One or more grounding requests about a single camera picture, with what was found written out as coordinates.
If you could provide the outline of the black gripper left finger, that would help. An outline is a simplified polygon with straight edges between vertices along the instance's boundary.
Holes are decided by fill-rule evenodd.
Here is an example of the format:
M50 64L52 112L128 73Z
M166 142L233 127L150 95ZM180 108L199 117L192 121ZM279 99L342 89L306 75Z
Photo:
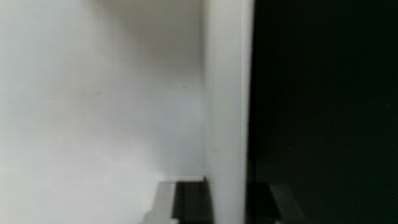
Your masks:
M153 208L141 224L212 224L212 195L206 180L158 184Z

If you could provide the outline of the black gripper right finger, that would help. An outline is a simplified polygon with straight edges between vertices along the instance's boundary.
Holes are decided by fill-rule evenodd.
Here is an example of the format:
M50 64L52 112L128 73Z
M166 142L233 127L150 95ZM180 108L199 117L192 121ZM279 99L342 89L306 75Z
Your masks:
M247 188L247 224L308 224L290 187L251 183Z

